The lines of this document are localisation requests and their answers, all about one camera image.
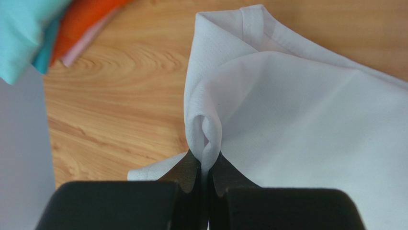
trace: wood grain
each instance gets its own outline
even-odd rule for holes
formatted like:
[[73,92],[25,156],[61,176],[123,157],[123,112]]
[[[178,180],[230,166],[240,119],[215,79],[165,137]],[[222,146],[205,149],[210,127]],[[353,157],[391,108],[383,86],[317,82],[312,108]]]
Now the wood grain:
[[71,67],[44,78],[57,186],[126,180],[188,149],[183,89],[201,11],[264,4],[300,35],[408,81],[406,0],[136,0]]

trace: gray surface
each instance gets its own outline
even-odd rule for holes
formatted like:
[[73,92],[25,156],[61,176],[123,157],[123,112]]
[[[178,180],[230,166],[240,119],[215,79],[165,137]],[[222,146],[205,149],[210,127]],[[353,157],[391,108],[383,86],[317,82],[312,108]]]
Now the gray surface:
[[32,230],[55,189],[41,74],[0,79],[0,230]]

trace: wooden table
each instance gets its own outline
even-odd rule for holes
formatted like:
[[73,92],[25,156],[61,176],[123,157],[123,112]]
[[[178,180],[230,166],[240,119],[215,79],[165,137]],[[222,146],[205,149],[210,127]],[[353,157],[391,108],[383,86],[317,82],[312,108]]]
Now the wooden table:
[[57,63],[44,79],[57,186],[126,180],[132,168],[186,151],[195,14],[252,4],[325,48],[408,81],[406,0],[136,0],[71,68]]

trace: orange cloth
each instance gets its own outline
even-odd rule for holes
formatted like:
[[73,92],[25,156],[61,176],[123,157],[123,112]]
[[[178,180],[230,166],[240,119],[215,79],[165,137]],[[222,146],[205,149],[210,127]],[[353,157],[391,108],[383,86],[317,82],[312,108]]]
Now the orange cloth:
[[51,63],[63,56],[82,35],[111,10],[130,0],[75,0],[72,2],[58,32]]

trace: white cloth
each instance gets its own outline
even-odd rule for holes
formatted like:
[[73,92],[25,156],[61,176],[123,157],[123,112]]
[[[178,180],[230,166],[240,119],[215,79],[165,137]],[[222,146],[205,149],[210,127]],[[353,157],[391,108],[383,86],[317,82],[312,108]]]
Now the white cloth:
[[[301,37],[261,5],[197,14],[184,121],[204,173],[221,150],[262,187],[337,188],[367,229],[408,229],[408,83]],[[177,162],[128,179],[158,179]]]

